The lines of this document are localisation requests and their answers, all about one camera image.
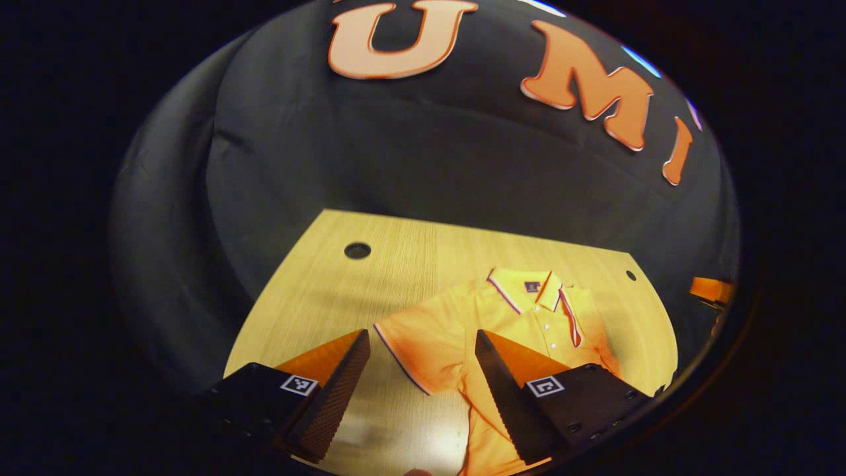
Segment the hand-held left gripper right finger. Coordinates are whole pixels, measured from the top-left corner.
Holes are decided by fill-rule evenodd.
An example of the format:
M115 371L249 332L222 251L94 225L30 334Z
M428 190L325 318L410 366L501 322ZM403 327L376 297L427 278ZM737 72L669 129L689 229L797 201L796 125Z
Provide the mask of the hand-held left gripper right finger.
M600 364L568 367L479 329L475 356L526 464L562 463L619 433L652 398Z

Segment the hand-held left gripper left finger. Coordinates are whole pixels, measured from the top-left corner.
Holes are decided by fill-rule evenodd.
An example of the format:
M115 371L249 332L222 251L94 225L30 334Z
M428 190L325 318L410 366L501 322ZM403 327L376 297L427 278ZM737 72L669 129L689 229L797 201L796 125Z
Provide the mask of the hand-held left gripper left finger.
M251 362L198 395L204 413L263 446L320 463L371 356L357 329L275 367Z

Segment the orange polo T-shirt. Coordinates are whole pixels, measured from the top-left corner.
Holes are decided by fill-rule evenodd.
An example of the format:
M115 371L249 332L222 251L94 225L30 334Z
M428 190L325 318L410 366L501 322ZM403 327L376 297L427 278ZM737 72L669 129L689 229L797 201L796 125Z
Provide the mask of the orange polo T-shirt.
M496 267L483 280L445 290L384 317L374 327L421 391L457 391L468 401L467 451L457 476L510 476L527 469L475 356L478 329L571 368L598 364L623 377L594 296L567 286L552 270Z

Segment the black backdrop cloth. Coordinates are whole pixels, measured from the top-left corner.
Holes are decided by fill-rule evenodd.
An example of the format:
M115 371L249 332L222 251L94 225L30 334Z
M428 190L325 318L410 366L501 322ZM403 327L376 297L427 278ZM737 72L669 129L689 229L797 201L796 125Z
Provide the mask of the black backdrop cloth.
M526 234L631 254L667 308L685 368L715 317L696 276L738 274L740 220L722 149L670 76L574 15L471 0L447 59L398 79L328 63L332 20L393 7L373 48L414 43L413 0L310 0L187 73L143 120L118 171L112 273L130 331L158 376L200 391L223 373L248 310L326 208ZM572 31L606 73L652 88L640 151L579 104L529 99L546 42Z

